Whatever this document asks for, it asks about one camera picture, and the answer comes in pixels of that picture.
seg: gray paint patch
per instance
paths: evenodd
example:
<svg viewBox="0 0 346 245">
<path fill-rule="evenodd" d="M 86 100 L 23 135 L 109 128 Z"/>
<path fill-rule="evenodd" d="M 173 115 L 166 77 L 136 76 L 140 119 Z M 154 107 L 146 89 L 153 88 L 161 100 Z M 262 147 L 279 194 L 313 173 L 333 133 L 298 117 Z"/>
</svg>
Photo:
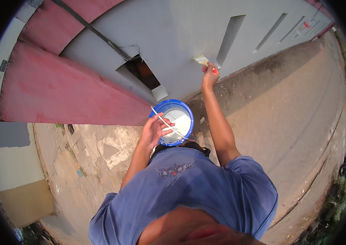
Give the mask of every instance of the gray paint patch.
<svg viewBox="0 0 346 245">
<path fill-rule="evenodd" d="M 0 121 L 0 148 L 30 145 L 27 123 Z"/>
</svg>

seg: dirt ground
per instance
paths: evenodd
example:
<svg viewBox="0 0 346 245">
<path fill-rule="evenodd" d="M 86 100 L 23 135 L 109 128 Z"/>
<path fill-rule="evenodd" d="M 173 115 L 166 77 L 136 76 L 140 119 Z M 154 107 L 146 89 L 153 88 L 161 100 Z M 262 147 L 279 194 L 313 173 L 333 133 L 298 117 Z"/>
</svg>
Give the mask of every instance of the dirt ground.
<svg viewBox="0 0 346 245">
<path fill-rule="evenodd" d="M 215 87 L 237 149 L 264 168 L 279 194 L 266 244 L 291 244 L 316 218 L 346 151 L 346 79 L 333 33 L 222 79 Z M 218 164 L 201 95 L 187 101 L 194 132 Z M 43 225 L 63 245 L 91 244 L 88 224 L 118 192 L 142 127 L 35 124 L 56 213 Z"/>
</svg>

